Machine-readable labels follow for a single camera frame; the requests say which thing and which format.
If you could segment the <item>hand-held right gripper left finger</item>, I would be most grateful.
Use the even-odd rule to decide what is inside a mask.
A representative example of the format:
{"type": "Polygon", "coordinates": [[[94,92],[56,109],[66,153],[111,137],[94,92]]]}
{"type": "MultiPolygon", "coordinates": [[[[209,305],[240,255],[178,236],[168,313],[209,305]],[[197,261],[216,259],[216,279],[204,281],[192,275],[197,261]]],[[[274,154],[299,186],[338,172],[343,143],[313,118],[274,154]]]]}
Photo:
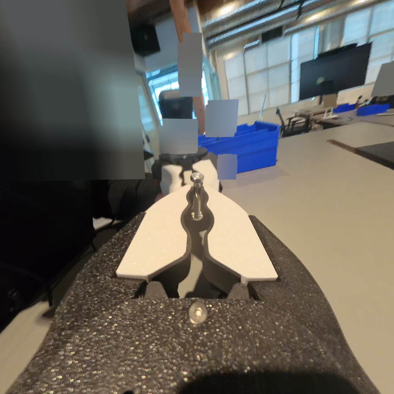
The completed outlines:
{"type": "Polygon", "coordinates": [[[152,280],[190,255],[191,240],[184,214],[190,213],[186,185],[153,204],[143,217],[120,265],[117,277],[152,280]]]}

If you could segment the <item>silver ceiling duct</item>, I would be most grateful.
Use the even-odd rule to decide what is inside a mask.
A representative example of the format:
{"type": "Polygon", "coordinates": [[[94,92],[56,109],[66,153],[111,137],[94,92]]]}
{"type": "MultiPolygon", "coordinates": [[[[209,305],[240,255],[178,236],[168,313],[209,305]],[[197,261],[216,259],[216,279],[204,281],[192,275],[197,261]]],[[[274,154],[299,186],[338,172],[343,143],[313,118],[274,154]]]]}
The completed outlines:
{"type": "Polygon", "coordinates": [[[288,36],[381,3],[384,1],[275,0],[251,1],[238,7],[233,2],[203,23],[203,37],[209,50],[214,50],[259,39],[278,27],[283,28],[282,35],[288,36]]]}

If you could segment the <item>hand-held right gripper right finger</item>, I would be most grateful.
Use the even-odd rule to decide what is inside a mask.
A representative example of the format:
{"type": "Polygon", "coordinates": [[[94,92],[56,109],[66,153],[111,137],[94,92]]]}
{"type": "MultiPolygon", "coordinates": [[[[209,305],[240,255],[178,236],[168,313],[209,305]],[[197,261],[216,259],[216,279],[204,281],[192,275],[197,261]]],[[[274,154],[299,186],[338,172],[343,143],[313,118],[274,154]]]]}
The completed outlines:
{"type": "Polygon", "coordinates": [[[211,284],[275,281],[278,274],[247,212],[233,200],[204,186],[203,273],[211,284]]]}

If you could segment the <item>metal bolt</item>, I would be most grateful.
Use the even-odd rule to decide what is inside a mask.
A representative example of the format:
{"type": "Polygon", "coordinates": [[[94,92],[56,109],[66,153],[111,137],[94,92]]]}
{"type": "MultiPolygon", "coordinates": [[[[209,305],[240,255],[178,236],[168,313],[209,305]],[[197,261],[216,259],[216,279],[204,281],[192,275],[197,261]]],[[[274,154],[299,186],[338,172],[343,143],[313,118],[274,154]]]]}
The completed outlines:
{"type": "Polygon", "coordinates": [[[193,182],[193,208],[192,212],[201,212],[201,190],[204,181],[204,175],[199,172],[193,172],[190,176],[193,182]]]}

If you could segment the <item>black TV monitor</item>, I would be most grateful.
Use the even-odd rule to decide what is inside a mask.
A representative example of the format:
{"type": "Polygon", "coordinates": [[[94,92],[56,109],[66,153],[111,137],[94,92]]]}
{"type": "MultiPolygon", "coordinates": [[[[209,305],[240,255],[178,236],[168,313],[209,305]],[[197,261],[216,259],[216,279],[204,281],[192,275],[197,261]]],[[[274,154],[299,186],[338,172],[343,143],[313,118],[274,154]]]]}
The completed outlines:
{"type": "Polygon", "coordinates": [[[301,63],[299,100],[364,85],[371,49],[369,42],[301,63]]]}

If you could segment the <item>black table mat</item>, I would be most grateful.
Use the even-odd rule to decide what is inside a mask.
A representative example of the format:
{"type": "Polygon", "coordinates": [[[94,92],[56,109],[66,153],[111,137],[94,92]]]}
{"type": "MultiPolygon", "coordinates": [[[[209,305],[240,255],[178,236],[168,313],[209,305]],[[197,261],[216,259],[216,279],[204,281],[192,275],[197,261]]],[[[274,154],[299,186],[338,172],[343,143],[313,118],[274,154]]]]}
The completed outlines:
{"type": "Polygon", "coordinates": [[[394,142],[358,147],[355,153],[384,167],[394,170],[394,142]]]}

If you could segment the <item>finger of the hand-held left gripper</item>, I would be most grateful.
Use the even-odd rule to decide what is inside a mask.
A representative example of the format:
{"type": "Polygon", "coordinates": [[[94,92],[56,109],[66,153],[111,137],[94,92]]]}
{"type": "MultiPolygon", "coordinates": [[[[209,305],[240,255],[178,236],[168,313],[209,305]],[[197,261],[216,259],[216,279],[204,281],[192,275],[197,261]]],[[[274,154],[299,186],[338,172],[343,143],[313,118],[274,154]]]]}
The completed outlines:
{"type": "Polygon", "coordinates": [[[161,167],[161,193],[171,194],[185,186],[181,165],[163,165],[161,167]]]}
{"type": "Polygon", "coordinates": [[[203,186],[221,193],[222,186],[218,179],[217,170],[210,159],[200,160],[193,164],[193,172],[201,173],[204,175],[203,186]]]}

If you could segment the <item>black wall speaker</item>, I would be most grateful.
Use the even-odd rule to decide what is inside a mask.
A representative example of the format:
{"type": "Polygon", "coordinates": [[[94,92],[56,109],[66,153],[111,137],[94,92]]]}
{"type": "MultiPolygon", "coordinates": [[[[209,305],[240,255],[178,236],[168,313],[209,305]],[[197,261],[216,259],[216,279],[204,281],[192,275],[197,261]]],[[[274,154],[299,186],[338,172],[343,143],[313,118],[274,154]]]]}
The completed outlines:
{"type": "Polygon", "coordinates": [[[140,57],[148,57],[160,52],[160,44],[154,24],[141,24],[130,28],[134,52],[140,57]]]}

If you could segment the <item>black office chair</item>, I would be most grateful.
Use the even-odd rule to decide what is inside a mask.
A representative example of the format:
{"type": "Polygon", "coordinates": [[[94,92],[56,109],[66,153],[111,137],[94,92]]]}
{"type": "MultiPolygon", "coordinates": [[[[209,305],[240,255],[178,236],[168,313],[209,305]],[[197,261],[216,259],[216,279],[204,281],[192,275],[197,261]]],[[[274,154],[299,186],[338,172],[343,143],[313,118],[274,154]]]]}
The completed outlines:
{"type": "Polygon", "coordinates": [[[308,117],[292,116],[287,118],[287,121],[285,122],[279,107],[276,108],[275,114],[281,121],[279,131],[280,138],[305,134],[310,132],[312,129],[312,121],[308,117]]]}

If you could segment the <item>blue plastic tote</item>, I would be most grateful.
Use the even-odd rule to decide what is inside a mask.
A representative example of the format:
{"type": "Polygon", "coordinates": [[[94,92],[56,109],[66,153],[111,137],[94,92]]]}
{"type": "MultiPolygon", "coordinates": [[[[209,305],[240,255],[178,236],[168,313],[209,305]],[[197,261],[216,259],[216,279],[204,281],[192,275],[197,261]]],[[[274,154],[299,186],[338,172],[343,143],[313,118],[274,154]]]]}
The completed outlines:
{"type": "Polygon", "coordinates": [[[276,165],[281,126],[256,121],[252,125],[237,126],[233,137],[198,136],[198,145],[216,156],[237,155],[237,173],[276,165]]]}

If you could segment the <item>beige board on stand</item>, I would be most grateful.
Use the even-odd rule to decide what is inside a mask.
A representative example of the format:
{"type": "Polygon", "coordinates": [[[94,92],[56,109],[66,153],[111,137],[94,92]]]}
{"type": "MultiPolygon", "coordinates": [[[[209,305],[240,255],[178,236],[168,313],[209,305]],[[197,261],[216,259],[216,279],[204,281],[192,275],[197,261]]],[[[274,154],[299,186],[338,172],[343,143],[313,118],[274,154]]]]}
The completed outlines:
{"type": "Polygon", "coordinates": [[[337,93],[322,96],[322,106],[324,108],[322,119],[337,118],[337,114],[334,112],[334,109],[337,107],[337,96],[337,93]]]}

